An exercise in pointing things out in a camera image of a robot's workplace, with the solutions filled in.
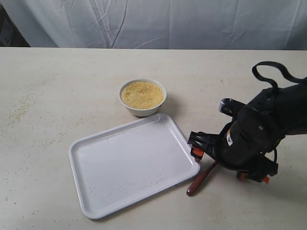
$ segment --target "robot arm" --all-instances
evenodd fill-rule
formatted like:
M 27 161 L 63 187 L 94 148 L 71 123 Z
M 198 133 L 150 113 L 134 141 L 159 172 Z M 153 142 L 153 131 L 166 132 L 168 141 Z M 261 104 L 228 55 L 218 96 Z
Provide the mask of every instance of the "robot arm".
M 261 76 L 257 66 L 278 68 L 289 81 L 297 83 L 278 88 L 277 83 Z M 205 152 L 220 165 L 238 172 L 246 179 L 262 182 L 267 175 L 278 171 L 276 147 L 286 135 L 307 134 L 307 77 L 293 77 L 285 66 L 276 62 L 260 62 L 252 69 L 255 77 L 266 81 L 271 88 L 262 90 L 248 104 L 223 99 L 220 112 L 232 117 L 232 121 L 220 134 L 191 132 L 188 144 L 191 154 L 201 159 Z M 274 151 L 274 160 L 265 154 Z

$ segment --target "wooden handle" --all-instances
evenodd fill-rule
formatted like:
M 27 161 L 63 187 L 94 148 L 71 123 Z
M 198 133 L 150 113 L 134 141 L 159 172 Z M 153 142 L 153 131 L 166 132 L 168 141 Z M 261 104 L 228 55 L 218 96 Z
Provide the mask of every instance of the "wooden handle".
M 207 168 L 205 171 L 203 171 L 199 176 L 193 181 L 193 183 L 190 185 L 190 187 L 187 189 L 187 195 L 193 196 L 195 191 L 198 189 L 198 187 L 201 185 L 201 183 L 206 179 L 206 177 L 209 175 L 212 169 L 215 168 L 215 166 L 218 163 L 215 161 L 212 165 L 210 165 L 209 168 Z

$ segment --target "speckled table surface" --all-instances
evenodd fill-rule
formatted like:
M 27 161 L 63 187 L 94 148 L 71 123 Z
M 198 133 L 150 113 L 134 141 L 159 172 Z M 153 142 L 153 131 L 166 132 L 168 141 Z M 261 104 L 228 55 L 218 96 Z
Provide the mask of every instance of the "speckled table surface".
M 263 60 L 307 75 L 306 51 L 0 48 L 0 229 L 306 229 L 306 136 L 282 141 L 269 185 L 216 168 L 192 198 L 189 180 L 98 221 L 80 209 L 68 148 L 136 119 L 118 100 L 124 82 L 161 82 L 168 92 L 161 112 L 185 137 L 218 133 L 229 121 L 218 112 L 222 98 L 247 103 L 268 87 L 251 74 Z M 261 73 L 289 85 L 274 69 Z

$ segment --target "black strap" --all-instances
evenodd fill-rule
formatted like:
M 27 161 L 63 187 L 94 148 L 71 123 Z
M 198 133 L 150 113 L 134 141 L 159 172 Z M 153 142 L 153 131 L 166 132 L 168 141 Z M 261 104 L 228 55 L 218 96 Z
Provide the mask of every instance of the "black strap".
M 255 65 L 252 68 L 252 72 L 253 72 L 254 76 L 260 81 L 265 81 L 265 82 L 268 82 L 269 84 L 271 84 L 274 91 L 278 90 L 278 84 L 276 83 L 276 81 L 274 81 L 273 79 L 269 79 L 269 78 L 265 78 L 264 76 L 261 76 L 259 74 L 258 70 L 257 70 L 257 66 L 272 66 L 272 67 L 275 67 L 282 73 L 283 77 L 285 79 L 287 79 L 288 81 L 293 82 L 293 83 L 297 83 L 297 84 L 300 84 L 300 83 L 301 84 L 307 84 L 307 77 L 305 77 L 303 79 L 299 79 L 299 78 L 292 76 L 289 73 L 289 71 L 287 70 L 287 68 L 284 65 L 282 65 L 278 62 L 275 62 L 275 61 L 259 62 L 257 65 Z

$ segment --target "table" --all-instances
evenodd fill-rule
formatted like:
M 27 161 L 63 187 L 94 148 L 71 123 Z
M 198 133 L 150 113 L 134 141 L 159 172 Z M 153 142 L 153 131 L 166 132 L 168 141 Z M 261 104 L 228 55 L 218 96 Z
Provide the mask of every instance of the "table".
M 219 133 L 230 121 L 218 112 L 222 98 L 247 103 L 269 87 L 251 74 L 263 60 L 307 74 L 306 51 L 0 48 L 0 229 L 306 229 L 306 136 L 282 141 L 269 185 L 216 168 L 194 197 L 186 196 L 188 180 L 97 221 L 79 206 L 68 148 L 137 119 L 118 99 L 124 82 L 161 82 L 161 112 L 186 138 L 191 130 Z M 273 68 L 260 72 L 290 85 Z

